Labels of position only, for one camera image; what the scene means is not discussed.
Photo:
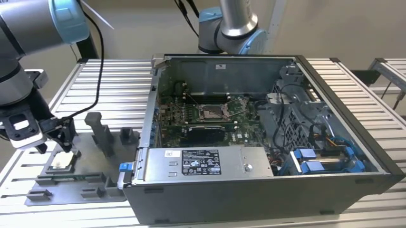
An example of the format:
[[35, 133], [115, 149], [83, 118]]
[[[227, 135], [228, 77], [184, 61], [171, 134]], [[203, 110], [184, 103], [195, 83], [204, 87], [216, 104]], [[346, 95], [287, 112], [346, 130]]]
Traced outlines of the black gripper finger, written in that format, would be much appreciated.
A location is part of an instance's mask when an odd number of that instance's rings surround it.
[[73, 138], [76, 136], [75, 121], [72, 118], [59, 119], [56, 116], [51, 118], [51, 130], [47, 136], [60, 145], [65, 152], [73, 147]]
[[37, 152], [44, 154], [48, 146], [45, 145], [45, 141], [48, 139], [55, 140], [57, 136], [57, 119], [47, 119], [39, 122], [39, 130], [40, 130], [40, 140], [35, 146]]

